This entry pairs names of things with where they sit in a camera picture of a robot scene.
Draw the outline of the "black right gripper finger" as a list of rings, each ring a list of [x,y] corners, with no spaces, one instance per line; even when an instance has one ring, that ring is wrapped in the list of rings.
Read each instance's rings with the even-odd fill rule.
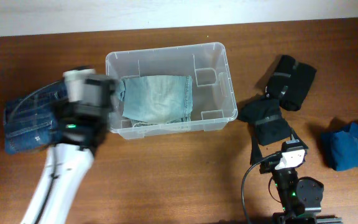
[[[308,150],[308,146],[301,140],[301,138],[297,135],[297,133],[293,128],[291,128],[290,140],[293,141],[294,143],[297,143],[304,150]]]
[[[252,148],[250,154],[250,165],[253,166],[259,163],[263,159],[263,156],[260,151],[258,140],[254,135],[251,136],[251,142],[252,142]]]

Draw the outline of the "dark blue jeans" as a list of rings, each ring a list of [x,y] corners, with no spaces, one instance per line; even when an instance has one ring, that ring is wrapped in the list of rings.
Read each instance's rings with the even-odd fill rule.
[[[50,144],[50,130],[57,127],[52,105],[67,96],[64,82],[57,81],[8,101],[3,113],[4,150],[17,154]]]

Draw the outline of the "blue shirt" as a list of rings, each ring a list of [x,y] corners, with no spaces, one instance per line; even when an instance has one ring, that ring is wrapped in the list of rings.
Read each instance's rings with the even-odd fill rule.
[[[321,135],[321,144],[329,167],[345,171],[358,167],[358,124],[351,123],[337,131]]]

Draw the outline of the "light blue jeans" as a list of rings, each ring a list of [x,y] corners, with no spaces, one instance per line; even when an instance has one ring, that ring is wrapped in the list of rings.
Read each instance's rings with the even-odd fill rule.
[[[133,127],[189,122],[193,111],[191,76],[123,78],[116,92],[123,117]]]

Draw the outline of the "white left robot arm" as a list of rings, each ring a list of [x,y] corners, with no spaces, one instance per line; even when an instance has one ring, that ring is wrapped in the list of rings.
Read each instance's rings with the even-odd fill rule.
[[[53,107],[57,137],[23,223],[65,223],[83,177],[108,131],[116,82],[106,75],[65,78],[68,99]]]

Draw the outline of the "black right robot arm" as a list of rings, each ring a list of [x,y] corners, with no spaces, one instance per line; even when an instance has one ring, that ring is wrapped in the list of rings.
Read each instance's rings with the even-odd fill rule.
[[[292,129],[290,140],[282,142],[281,150],[263,156],[257,138],[252,136],[251,167],[242,179],[241,196],[244,196],[245,181],[253,168],[259,166],[261,174],[271,174],[283,211],[272,215],[272,222],[329,224],[342,223],[342,218],[319,217],[324,185],[312,177],[298,177],[296,168],[305,162],[309,147]]]

